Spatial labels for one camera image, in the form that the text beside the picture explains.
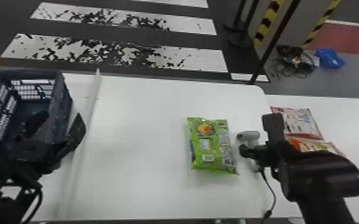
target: black pole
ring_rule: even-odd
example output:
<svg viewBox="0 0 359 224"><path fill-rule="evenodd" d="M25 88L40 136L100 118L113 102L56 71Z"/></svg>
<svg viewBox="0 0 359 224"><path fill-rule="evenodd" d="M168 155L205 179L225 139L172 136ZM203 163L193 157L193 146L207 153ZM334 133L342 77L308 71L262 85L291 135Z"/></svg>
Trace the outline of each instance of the black pole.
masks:
<svg viewBox="0 0 359 224"><path fill-rule="evenodd" d="M238 26L238 23L241 20L241 15L242 15L243 9L245 7L245 3L246 3L246 0L241 0L241 3L240 3L239 8L238 8L238 12L237 12L237 14L235 16L235 20L234 20L234 23L233 23L234 28Z"/></svg>
<svg viewBox="0 0 359 224"><path fill-rule="evenodd" d="M240 42L242 42L243 39L247 36L247 30L249 29L250 22L253 19L253 15L255 15L255 11L256 11L256 8L258 7L258 4L259 4L259 0L253 0L252 6L250 7L250 10L249 10L246 20L245 20L245 25L242 28L242 33L239 36Z"/></svg>
<svg viewBox="0 0 359 224"><path fill-rule="evenodd" d="M238 33L228 36L228 43L238 48L252 48L253 40L249 37L247 30L249 29L250 22L252 22L253 16L255 15L256 8L258 7L259 0L253 0L250 10L247 14L245 24L242 27L241 34Z"/></svg>
<svg viewBox="0 0 359 224"><path fill-rule="evenodd" d="M290 7L287 10L287 13L284 16L283 21L281 21L280 26L278 27L276 33L274 34L273 39L271 40L270 44L268 45L266 51L264 52L264 55L262 57L262 60L259 63L258 69L255 74L253 74L251 80L249 81L250 85L254 85L256 82L256 79L259 76L259 73L264 68L264 64L267 62L268 57L272 53L273 49L276 47L278 40L280 39L280 36L283 34L285 27L287 26L289 20L291 19L293 13L295 12L296 8L298 7L301 0L293 0L291 2Z"/></svg>

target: chip bag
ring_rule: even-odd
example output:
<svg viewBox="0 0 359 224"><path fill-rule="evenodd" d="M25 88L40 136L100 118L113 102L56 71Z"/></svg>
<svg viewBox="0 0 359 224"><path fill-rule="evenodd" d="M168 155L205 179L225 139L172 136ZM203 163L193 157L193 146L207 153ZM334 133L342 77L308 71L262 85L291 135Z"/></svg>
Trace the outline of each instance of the chip bag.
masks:
<svg viewBox="0 0 359 224"><path fill-rule="evenodd" d="M227 120L188 117L192 165L195 170L237 174Z"/></svg>

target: white pedestrian crossing stripe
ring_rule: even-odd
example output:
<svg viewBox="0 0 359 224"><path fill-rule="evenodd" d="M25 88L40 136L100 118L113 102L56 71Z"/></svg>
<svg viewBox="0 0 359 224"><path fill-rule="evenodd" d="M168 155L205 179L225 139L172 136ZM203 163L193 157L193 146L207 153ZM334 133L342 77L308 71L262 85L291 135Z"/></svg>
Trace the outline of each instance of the white pedestrian crossing stripe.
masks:
<svg viewBox="0 0 359 224"><path fill-rule="evenodd" d="M213 20L206 18L141 13L48 2L41 3L32 14L31 18L69 23L87 23L103 26L195 33L201 35L217 34Z"/></svg>
<svg viewBox="0 0 359 224"><path fill-rule="evenodd" d="M133 0L138 2L154 2L170 5L184 5L198 8L209 8L207 0Z"/></svg>
<svg viewBox="0 0 359 224"><path fill-rule="evenodd" d="M17 34L1 58L228 72L219 50Z"/></svg>

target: package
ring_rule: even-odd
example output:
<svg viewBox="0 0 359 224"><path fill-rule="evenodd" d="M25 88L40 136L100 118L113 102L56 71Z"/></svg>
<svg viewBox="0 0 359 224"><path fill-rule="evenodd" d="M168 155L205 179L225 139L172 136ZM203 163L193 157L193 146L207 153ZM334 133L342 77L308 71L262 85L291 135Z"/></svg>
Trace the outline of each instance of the package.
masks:
<svg viewBox="0 0 359 224"><path fill-rule="evenodd" d="M307 139L291 138L289 140L297 150L306 153L312 151L328 151L337 155L345 156L332 142L312 141Z"/></svg>
<svg viewBox="0 0 359 224"><path fill-rule="evenodd" d="M271 107L271 112L283 115L286 136L323 139L309 109Z"/></svg>
<svg viewBox="0 0 359 224"><path fill-rule="evenodd" d="M192 169L237 174L227 120L188 117Z"/></svg>

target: black cable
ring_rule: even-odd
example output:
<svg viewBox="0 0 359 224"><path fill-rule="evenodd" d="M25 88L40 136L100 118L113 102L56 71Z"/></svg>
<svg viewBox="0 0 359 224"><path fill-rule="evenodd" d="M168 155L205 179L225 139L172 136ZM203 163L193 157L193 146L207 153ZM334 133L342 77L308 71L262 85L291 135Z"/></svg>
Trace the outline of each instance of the black cable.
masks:
<svg viewBox="0 0 359 224"><path fill-rule="evenodd" d="M303 53L302 56L299 58L302 63L314 64L314 60L312 57L310 57L310 55ZM300 79L306 79L308 75L314 70L314 66L310 66L311 71L306 71L305 69L300 69L291 65L285 65L283 60L291 60L291 58L285 58L284 56L277 55L277 58L269 59L272 64L270 65L268 72L272 77L281 79L281 76L296 76Z"/></svg>
<svg viewBox="0 0 359 224"><path fill-rule="evenodd" d="M270 209L267 210L266 213L264 213L263 218L260 221L260 224L263 224L272 215L274 207L277 204L277 196L276 196L276 193L273 191L273 189L271 188L270 184L267 181L266 174L264 173L264 169L261 169L260 174L262 175L262 178L263 178L264 182L266 183L268 189L270 190L271 194L273 195L273 203L272 203Z"/></svg>
<svg viewBox="0 0 359 224"><path fill-rule="evenodd" d="M22 224L28 224L33 217L35 216L36 212L39 210L42 202L43 202L43 192L41 189L36 190L38 191L38 203L36 204L35 208L32 210L32 212L30 213L30 215L28 216L28 218L26 218L26 220L22 223Z"/></svg>

